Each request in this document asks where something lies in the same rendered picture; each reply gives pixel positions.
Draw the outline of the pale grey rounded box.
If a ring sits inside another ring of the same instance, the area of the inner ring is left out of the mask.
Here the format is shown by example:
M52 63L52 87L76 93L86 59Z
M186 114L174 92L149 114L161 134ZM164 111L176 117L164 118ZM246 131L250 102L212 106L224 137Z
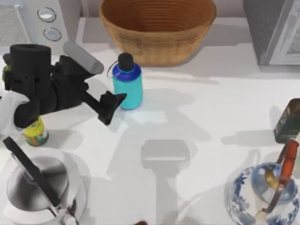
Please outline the pale grey rounded box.
M103 73L104 65L78 44L67 41L63 45L63 51L89 73L93 75Z

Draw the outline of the blue and white teapot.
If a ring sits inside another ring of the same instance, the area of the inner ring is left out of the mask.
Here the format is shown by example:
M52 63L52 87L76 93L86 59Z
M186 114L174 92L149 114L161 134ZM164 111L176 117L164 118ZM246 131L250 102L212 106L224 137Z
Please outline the blue and white teapot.
M293 176L299 143L289 140L277 161L244 169L226 193L235 225L293 225L300 210Z

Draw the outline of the pale microwave oven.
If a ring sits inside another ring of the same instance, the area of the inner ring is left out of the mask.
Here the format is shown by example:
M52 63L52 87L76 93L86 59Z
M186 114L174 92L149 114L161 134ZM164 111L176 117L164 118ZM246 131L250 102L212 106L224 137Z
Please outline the pale microwave oven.
M51 8L56 20L43 22L37 11ZM0 0L0 46L12 44L40 44L51 47L54 54L60 54L66 41L74 40L80 15L77 0ZM61 39L47 40L43 30L54 27L61 32Z

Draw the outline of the small green object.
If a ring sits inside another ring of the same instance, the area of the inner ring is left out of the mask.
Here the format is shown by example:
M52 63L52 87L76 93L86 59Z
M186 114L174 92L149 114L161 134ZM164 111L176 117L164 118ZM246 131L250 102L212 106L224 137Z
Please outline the small green object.
M3 69L2 69L2 80L3 80L3 82L5 81L5 74L6 74L6 72L9 71L9 70L10 70L10 66L9 65L6 65L6 66L3 67Z

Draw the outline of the yellow and green can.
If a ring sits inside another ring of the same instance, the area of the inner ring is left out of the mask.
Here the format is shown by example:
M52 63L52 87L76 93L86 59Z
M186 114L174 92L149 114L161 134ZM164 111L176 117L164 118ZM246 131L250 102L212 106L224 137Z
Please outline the yellow and green can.
M41 116L24 130L23 135L27 144L34 147L45 144L49 138L49 133L44 126Z

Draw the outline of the grey cabinet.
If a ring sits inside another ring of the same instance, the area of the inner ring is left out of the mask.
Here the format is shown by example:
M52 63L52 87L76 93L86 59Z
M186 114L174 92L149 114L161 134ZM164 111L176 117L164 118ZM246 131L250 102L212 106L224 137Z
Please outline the grey cabinet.
M300 0L243 0L260 66L300 66Z

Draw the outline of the round silver microwave knob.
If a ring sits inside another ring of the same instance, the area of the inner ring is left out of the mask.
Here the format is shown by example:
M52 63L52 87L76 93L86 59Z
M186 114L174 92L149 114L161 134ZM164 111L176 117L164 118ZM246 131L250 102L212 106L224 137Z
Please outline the round silver microwave knob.
M62 37L61 32L57 28L54 28L54 27L44 29L43 35L47 40L53 41L53 42L59 41Z
M49 7L41 8L37 11L37 15L40 20L46 23L52 23L56 20L56 13Z

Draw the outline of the brown wicker basket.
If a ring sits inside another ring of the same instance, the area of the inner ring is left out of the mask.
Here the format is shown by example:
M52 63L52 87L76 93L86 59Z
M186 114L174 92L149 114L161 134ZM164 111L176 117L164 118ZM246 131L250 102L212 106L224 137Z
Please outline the brown wicker basket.
M103 0L99 17L115 46L141 66L184 63L208 34L213 0Z

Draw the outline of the teal bottle with black cap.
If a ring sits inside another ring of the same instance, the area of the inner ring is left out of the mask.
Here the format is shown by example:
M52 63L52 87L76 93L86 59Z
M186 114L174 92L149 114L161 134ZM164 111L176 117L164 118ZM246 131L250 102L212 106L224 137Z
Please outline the teal bottle with black cap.
M114 94L126 94L120 104L124 110L133 110L143 101L143 79L141 67L130 53L123 52L107 70L112 79Z

